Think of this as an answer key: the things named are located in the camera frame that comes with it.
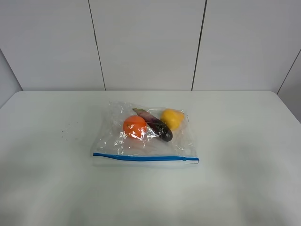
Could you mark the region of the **clear zip bag blue strip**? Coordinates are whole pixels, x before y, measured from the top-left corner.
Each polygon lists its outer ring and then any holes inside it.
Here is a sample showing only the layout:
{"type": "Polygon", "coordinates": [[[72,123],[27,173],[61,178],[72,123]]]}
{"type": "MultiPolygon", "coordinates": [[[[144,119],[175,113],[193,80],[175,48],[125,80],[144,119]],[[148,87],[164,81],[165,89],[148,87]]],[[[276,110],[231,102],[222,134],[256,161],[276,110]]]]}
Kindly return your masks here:
{"type": "Polygon", "coordinates": [[[91,147],[93,157],[102,157],[129,162],[184,162],[199,163],[196,148],[192,142],[189,118],[184,110],[184,120],[173,130],[173,138],[165,142],[146,123],[143,140],[127,137],[123,131],[125,119],[137,115],[132,108],[144,109],[160,119],[164,107],[145,107],[129,102],[110,102],[103,112],[103,120],[97,138],[91,147]]]}

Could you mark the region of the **orange fruit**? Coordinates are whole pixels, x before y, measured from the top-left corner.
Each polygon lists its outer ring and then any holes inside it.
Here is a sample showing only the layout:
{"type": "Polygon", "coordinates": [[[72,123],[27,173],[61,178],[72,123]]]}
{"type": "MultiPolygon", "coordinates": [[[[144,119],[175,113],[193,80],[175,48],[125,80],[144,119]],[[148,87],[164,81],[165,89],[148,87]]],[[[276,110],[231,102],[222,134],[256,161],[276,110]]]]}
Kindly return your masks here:
{"type": "Polygon", "coordinates": [[[123,131],[131,139],[143,140],[146,133],[146,121],[138,115],[129,116],[123,123],[123,131]]]}

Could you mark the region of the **purple eggplant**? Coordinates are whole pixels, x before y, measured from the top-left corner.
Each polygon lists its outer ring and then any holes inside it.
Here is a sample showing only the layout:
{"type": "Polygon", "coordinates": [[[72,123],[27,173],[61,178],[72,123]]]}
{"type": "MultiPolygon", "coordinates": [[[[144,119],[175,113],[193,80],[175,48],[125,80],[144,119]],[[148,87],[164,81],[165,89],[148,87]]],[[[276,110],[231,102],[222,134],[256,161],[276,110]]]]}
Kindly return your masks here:
{"type": "Polygon", "coordinates": [[[158,135],[161,140],[165,142],[170,142],[172,140],[172,131],[160,119],[156,118],[144,109],[132,108],[132,110],[146,121],[152,131],[158,135]]]}

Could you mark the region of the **yellow bell pepper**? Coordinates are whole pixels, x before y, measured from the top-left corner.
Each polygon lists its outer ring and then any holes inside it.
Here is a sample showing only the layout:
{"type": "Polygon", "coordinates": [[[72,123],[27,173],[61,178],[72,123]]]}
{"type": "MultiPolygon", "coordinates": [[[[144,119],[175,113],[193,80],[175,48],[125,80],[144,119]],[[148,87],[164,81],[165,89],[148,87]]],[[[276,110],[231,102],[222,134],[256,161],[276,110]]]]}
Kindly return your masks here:
{"type": "Polygon", "coordinates": [[[162,112],[160,120],[173,131],[181,125],[184,120],[184,113],[173,109],[166,109],[162,112]]]}

